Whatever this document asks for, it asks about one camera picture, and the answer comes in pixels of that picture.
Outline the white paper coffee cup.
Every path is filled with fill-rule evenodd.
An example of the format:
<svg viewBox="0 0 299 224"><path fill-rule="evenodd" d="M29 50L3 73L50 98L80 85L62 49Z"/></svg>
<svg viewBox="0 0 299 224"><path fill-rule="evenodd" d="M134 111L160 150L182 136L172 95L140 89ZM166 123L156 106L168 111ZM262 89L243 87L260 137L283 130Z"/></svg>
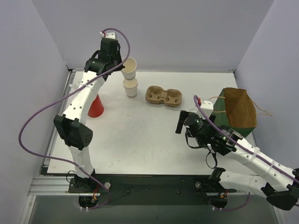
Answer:
<svg viewBox="0 0 299 224"><path fill-rule="evenodd" d="M134 58L128 57L123 64L124 68L121 70L126 80L132 80L136 76L137 62Z"/></svg>

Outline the brown pulp cup carrier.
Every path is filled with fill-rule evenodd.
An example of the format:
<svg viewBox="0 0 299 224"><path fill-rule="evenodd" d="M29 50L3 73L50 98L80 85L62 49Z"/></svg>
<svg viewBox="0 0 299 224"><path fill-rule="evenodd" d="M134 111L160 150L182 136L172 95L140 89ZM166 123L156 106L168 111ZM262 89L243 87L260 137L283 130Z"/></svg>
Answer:
<svg viewBox="0 0 299 224"><path fill-rule="evenodd" d="M150 86L146 91L145 99L151 104L178 107L182 102L182 93L175 89L164 90L160 86Z"/></svg>

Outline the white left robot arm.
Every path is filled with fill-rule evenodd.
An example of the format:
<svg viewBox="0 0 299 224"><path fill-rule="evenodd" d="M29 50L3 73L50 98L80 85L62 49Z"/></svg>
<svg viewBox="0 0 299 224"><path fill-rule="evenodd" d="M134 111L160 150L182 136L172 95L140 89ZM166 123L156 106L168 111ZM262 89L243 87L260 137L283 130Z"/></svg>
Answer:
<svg viewBox="0 0 299 224"><path fill-rule="evenodd" d="M123 68L121 62L120 44L116 35L109 33L102 38L100 49L86 62L78 93L62 115L54 118L57 132L76 163L75 183L85 192L94 190L96 186L96 181L92 178L95 170L88 149L93 131L85 125L86 119L100 87L112 72Z"/></svg>

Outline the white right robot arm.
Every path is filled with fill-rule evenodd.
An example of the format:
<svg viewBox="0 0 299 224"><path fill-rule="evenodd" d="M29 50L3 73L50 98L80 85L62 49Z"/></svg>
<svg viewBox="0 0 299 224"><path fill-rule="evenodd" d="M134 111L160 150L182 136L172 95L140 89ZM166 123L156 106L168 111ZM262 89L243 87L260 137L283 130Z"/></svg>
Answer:
<svg viewBox="0 0 299 224"><path fill-rule="evenodd" d="M185 127L185 139L193 138L197 149L205 148L214 159L217 154L230 158L254 172L241 175L212 167L209 179L224 189L235 189L262 196L274 207L291 210L299 201L299 170L281 165L251 145L227 126L217 127L194 112L181 110L176 133Z"/></svg>

